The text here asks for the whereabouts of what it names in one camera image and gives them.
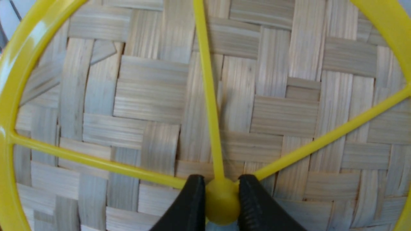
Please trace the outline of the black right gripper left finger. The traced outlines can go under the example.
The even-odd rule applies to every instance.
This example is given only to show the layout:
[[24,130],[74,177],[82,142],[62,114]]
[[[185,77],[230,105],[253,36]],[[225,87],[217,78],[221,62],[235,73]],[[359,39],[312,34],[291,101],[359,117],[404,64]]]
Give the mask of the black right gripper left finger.
[[190,175],[176,200],[150,230],[204,231],[205,188],[203,176]]

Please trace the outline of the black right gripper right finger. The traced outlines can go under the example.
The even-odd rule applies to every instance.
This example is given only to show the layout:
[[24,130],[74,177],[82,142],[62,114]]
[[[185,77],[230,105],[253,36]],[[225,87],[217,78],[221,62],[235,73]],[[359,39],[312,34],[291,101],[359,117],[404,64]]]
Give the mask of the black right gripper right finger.
[[239,178],[240,231],[305,231],[265,190],[256,176]]

